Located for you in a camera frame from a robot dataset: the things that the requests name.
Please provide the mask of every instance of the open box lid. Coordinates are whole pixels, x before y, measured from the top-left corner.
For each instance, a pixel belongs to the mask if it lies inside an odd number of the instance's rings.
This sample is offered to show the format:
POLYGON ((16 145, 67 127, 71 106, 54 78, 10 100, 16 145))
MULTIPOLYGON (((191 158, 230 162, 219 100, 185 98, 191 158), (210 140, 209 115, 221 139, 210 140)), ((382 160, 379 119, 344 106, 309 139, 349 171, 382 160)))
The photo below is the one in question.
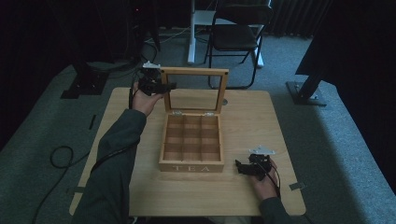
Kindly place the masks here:
POLYGON ((229 69, 218 68, 191 68, 191 67, 162 67, 161 79, 162 84, 168 84, 189 78, 192 76, 212 76, 219 78, 219 89, 205 91, 205 94, 197 94, 198 91, 184 91, 179 89, 168 92, 164 95, 165 110, 168 113, 215 113, 219 114, 223 103, 224 92, 227 85, 229 69))

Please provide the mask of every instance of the sleeve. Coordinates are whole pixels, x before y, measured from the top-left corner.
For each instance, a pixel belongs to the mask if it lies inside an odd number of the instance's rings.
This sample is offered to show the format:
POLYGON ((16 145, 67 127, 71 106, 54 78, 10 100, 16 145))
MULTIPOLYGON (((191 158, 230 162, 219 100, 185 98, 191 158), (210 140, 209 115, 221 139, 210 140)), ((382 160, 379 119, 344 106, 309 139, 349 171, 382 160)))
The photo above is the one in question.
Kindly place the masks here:
POLYGON ((146 125, 146 116, 125 110, 99 142, 98 160, 129 147, 111 157, 91 173, 72 223, 127 223, 129 184, 134 169, 136 146, 146 125))
POLYGON ((292 223, 283 203, 277 197, 263 200, 259 209, 265 224, 292 223))

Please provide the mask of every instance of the table top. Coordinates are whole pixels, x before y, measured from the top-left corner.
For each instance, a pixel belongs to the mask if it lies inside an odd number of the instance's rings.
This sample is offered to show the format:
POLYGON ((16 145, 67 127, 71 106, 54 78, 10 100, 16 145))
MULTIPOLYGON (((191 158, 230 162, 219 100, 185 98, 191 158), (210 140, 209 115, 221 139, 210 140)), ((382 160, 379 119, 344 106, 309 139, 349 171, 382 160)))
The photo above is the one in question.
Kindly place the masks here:
MULTIPOLYGON (((196 94, 213 90, 173 90, 173 95, 196 94)), ((116 88, 108 102, 90 156, 83 170, 79 187, 84 187, 96 161, 99 140, 127 108, 129 88, 116 88)), ((276 152, 272 156, 281 180, 282 203, 291 216, 303 215, 305 205, 299 189, 289 152, 277 121, 271 97, 266 91, 229 91, 228 101, 220 113, 224 148, 222 173, 161 172, 159 158, 165 120, 164 103, 154 107, 136 153, 130 184, 130 215, 156 216, 259 216, 259 201, 246 175, 237 172, 234 161, 248 163, 248 150, 262 145, 276 152)), ((70 214, 81 198, 76 193, 70 214)))

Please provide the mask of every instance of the person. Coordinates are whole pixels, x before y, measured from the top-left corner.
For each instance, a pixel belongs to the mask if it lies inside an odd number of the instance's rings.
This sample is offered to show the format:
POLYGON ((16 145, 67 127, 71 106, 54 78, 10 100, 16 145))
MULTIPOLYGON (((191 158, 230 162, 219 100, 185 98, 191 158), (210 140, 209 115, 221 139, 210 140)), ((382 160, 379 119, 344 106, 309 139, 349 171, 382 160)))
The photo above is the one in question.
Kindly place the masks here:
MULTIPOLYGON (((132 109, 125 109, 99 142, 98 160, 73 215, 73 224, 128 223, 129 184, 137 145, 147 117, 162 98, 162 94, 147 96, 134 84, 132 109)), ((275 178, 273 170, 270 175, 275 178)), ((251 183, 262 200, 264 223, 288 223, 290 217, 276 197, 272 182, 267 177, 263 181, 252 177, 251 183)))

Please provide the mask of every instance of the black metal base plate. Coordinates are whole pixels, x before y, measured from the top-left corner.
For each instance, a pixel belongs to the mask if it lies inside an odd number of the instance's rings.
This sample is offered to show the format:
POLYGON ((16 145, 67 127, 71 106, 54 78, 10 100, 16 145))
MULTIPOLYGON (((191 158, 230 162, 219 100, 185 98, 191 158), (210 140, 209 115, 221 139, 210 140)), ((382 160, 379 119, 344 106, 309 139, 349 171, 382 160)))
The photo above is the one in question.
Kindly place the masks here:
POLYGON ((73 81, 70 89, 64 91, 61 99, 77 99, 80 95, 101 95, 103 88, 106 85, 109 73, 94 72, 95 79, 87 86, 79 85, 80 81, 78 75, 73 81))
POLYGON ((326 102, 323 100, 323 97, 319 90, 316 90, 314 94, 308 99, 304 99, 298 96, 300 88, 304 85, 303 82, 286 82, 286 86, 289 89, 290 95, 293 99, 293 102, 296 105, 319 105, 326 106, 326 102))

